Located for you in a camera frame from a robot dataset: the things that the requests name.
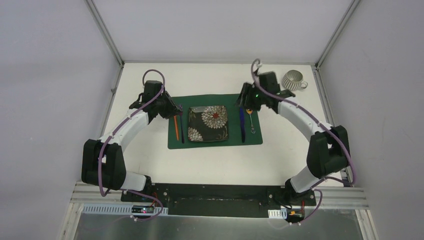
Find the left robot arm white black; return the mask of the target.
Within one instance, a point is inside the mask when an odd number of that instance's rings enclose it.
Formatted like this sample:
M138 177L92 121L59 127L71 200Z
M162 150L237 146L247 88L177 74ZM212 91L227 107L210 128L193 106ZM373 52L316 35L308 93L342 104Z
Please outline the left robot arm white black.
M81 180L109 190L133 190L140 202L152 198L151 178L126 169L124 152L135 136L155 117L170 119L182 112L162 82L148 80L144 91L133 102L126 116L99 139L88 139L83 146Z

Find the grey ribbed mug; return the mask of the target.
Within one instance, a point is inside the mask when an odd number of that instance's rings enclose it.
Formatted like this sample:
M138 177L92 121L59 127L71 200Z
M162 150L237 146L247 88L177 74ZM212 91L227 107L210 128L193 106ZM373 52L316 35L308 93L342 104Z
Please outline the grey ribbed mug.
M289 91L304 90L308 87L308 83L304 80L304 76L300 71L289 70L282 78L281 85Z

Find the blue plastic knife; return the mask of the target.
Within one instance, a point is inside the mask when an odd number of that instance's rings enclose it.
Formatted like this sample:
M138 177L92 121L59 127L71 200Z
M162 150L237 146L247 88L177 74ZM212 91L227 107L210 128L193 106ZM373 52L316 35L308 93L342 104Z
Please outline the blue plastic knife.
M246 141L245 115L244 115L244 110L242 107L239 108L239 120L240 120L241 142L245 143Z

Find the green placemat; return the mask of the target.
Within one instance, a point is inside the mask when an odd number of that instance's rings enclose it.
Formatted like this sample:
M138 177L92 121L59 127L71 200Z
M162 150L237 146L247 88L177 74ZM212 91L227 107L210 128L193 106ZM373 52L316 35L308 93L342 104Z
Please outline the green placemat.
M180 119L177 117L179 141L176 139L174 119L168 121L168 137L167 147L170 150L191 149L191 148L206 148L206 147L229 147L242 145L261 145L263 143L261 124L257 111L253 111L252 121L255 128L255 134L251 133L250 118L247 112L244 112L245 120L245 143L242 143L239 107L236 106L238 94L205 94L205 95L190 95L178 96L172 99L177 105L182 105L183 110L183 132L185 143L182 143ZM229 138L225 141L216 142L192 142L188 139L188 110L190 107L216 106L222 105L227 108L229 122Z

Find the purple metallic fork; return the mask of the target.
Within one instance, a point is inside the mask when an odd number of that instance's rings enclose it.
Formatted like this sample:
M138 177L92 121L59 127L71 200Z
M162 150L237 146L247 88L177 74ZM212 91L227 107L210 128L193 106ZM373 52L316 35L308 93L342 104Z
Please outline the purple metallic fork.
M179 107L181 108L181 112L179 113L181 142L184 144L185 143L185 136L184 136L184 125L183 125L183 106L180 104Z

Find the orange plastic fork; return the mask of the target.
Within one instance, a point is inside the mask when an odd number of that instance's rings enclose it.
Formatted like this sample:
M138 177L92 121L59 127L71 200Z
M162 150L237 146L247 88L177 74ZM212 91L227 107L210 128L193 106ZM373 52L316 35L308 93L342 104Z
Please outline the orange plastic fork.
M173 122L174 122L174 129L175 129L175 135L176 135L176 140L180 141L180 134L179 134L179 126L178 126L178 118L177 116L173 116Z

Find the gold copper spoon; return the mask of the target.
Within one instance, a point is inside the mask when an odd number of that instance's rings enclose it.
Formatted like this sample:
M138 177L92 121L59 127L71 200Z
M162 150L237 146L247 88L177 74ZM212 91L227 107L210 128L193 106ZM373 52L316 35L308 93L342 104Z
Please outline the gold copper spoon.
M250 121L250 132L251 132L252 134L255 134L255 133L256 133L256 129L255 129L255 126L254 126L254 123L253 123L253 118L252 118L253 110L251 110L251 109L246 109L245 111L246 111L246 113L249 115L249 121Z

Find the black floral square plate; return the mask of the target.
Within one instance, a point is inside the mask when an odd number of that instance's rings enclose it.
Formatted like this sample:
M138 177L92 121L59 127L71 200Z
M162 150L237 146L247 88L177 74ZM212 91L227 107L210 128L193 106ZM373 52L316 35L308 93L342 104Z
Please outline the black floral square plate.
M224 105L190 107L187 133L191 142L226 141L229 138L227 108Z

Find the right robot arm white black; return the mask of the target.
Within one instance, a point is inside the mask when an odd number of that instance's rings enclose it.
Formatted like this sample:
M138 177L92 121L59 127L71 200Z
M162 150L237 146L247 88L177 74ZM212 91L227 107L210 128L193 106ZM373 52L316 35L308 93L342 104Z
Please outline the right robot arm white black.
M288 120L308 140L306 166L286 183L284 200L296 205L304 192L316 187L327 176L350 165L347 132L343 126L332 126L319 121L303 107L294 93L281 90L273 71L252 72L253 83L245 82L236 104L243 109L260 111L262 106L272 109Z

